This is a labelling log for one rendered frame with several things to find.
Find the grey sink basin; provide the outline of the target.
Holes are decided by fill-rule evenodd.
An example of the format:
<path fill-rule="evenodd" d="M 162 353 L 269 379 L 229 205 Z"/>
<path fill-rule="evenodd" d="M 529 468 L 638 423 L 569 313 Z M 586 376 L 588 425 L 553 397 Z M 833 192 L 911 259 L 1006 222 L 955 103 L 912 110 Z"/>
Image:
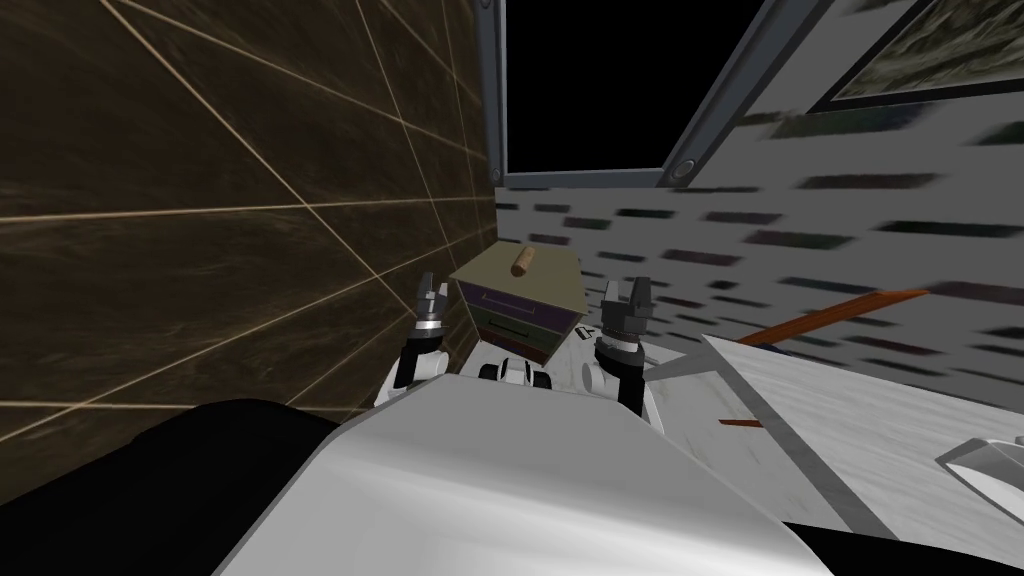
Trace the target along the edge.
<path fill-rule="evenodd" d="M 1024 525 L 1024 436 L 1012 442 L 972 438 L 936 463 L 1017 523 Z"/>

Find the grey framed dark window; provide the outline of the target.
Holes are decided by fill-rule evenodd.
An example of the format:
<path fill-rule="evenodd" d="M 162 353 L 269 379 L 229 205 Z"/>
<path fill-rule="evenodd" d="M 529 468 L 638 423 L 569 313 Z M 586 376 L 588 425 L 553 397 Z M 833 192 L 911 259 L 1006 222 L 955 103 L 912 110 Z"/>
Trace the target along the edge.
<path fill-rule="evenodd" d="M 688 186 L 834 0 L 469 0 L 506 189 Z"/>

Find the olive cabinet with drawers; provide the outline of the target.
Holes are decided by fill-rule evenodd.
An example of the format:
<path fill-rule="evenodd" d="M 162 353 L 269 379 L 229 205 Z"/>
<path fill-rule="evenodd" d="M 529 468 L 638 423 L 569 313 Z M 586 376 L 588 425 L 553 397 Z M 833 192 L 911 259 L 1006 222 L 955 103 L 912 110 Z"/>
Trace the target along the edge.
<path fill-rule="evenodd" d="M 525 246 L 528 272 L 510 268 Z M 575 252 L 499 241 L 458 269 L 458 285 L 481 340 L 544 366 L 588 313 Z"/>

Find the orange wooden stick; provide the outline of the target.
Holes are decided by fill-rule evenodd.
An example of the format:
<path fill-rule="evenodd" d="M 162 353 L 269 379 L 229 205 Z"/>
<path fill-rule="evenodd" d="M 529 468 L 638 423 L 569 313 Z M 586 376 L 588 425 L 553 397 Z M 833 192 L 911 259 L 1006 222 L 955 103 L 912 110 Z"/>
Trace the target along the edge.
<path fill-rule="evenodd" d="M 886 308 L 929 293 L 928 290 L 873 291 L 744 336 L 738 343 L 749 346 L 775 345 L 823 327 Z"/>

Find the white counter with grey edge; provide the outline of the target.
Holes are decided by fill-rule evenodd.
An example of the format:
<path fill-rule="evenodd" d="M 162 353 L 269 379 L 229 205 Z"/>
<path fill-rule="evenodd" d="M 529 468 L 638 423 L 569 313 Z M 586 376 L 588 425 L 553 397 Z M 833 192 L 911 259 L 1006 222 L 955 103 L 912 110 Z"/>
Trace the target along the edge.
<path fill-rule="evenodd" d="M 850 530 L 1024 570 L 1024 525 L 936 463 L 1024 414 L 714 337 L 645 377 L 660 399 L 722 380 Z"/>

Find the dark framed wall picture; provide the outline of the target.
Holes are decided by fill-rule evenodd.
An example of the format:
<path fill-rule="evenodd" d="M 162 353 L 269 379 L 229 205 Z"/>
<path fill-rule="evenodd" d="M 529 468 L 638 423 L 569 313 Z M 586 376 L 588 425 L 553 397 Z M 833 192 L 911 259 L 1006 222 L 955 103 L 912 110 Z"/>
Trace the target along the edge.
<path fill-rule="evenodd" d="M 915 0 L 810 108 L 1024 92 L 1024 0 Z"/>

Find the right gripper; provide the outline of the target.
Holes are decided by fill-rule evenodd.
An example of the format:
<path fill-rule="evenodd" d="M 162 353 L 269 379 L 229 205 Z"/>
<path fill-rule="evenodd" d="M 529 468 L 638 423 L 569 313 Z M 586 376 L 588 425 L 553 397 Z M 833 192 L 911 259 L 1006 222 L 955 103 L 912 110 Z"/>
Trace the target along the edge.
<path fill-rule="evenodd" d="M 653 315 L 651 279 L 636 277 L 630 303 L 620 302 L 618 283 L 609 280 L 601 300 L 602 334 L 615 340 L 638 343 L 647 333 L 647 323 Z"/>

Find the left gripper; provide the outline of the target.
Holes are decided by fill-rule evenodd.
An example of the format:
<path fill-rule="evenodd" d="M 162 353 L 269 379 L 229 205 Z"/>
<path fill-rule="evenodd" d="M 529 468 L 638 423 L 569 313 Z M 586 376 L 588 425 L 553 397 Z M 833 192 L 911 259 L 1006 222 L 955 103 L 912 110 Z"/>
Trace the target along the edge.
<path fill-rule="evenodd" d="M 446 332 L 444 314 L 449 300 L 449 284 L 442 282 L 433 292 L 433 274 L 424 272 L 417 288 L 416 321 L 410 331 L 413 339 L 442 337 Z"/>

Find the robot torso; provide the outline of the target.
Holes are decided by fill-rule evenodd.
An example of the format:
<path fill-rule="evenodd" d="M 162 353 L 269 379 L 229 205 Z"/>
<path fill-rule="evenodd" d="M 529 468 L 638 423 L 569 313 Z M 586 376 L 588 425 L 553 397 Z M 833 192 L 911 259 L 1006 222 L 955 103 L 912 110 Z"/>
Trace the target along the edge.
<path fill-rule="evenodd" d="M 610 400 L 445 374 L 333 431 L 213 576 L 833 576 Z"/>

